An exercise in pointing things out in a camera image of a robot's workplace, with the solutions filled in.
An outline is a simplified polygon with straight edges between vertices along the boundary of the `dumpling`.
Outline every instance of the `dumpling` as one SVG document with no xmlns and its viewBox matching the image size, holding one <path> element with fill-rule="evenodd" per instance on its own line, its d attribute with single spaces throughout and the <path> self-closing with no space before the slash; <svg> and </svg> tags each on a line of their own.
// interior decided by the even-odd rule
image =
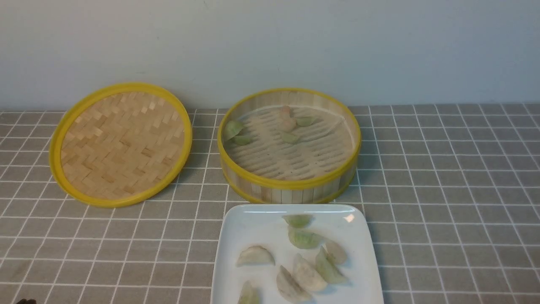
<svg viewBox="0 0 540 304">
<path fill-rule="evenodd" d="M 343 248 L 332 240 L 326 240 L 325 242 L 327 258 L 334 265 L 340 265 L 347 261 L 347 253 Z"/>
<path fill-rule="evenodd" d="M 245 249 L 240 253 L 236 266 L 261 264 L 275 265 L 274 257 L 263 246 L 255 245 Z"/>
<path fill-rule="evenodd" d="M 313 215 L 292 214 L 292 215 L 284 215 L 282 217 L 289 226 L 294 227 L 294 228 L 304 228 L 305 226 L 309 224 L 309 222 L 311 222 Z"/>
<path fill-rule="evenodd" d="M 283 266 L 279 267 L 278 276 L 275 281 L 281 296 L 291 303 L 309 301 L 312 298 L 310 294 L 300 287 L 289 271 Z"/>
<path fill-rule="evenodd" d="M 242 286 L 238 304 L 259 304 L 259 302 L 259 293 L 249 281 L 246 281 Z"/>
<path fill-rule="evenodd" d="M 340 284 L 348 281 L 336 266 L 328 260 L 326 251 L 323 247 L 321 247 L 321 250 L 315 257 L 315 269 L 322 278 L 330 284 Z"/>
<path fill-rule="evenodd" d="M 310 292 L 319 292 L 328 286 L 328 283 L 299 253 L 294 257 L 293 277 L 298 284 Z"/>
</svg>

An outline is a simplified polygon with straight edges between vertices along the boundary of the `square plate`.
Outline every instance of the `square plate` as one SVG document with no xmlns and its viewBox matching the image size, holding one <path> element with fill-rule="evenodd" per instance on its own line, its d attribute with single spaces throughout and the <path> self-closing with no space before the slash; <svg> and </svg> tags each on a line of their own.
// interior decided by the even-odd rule
<svg viewBox="0 0 540 304">
<path fill-rule="evenodd" d="M 302 213 L 314 216 L 306 229 L 336 241 L 349 256 L 344 265 L 338 266 L 349 282 L 311 293 L 313 300 L 307 303 L 382 304 L 379 269 L 366 219 L 358 209 L 339 204 L 248 204 L 232 208 L 219 236 L 211 304 L 238 303 L 246 280 L 257 288 L 262 304 L 288 303 L 276 286 L 279 265 L 291 271 L 296 253 L 314 263 L 319 252 L 318 248 L 298 249 L 289 242 L 287 223 L 281 217 Z M 255 244 L 268 249 L 276 265 L 236 267 L 240 252 Z"/>
</svg>

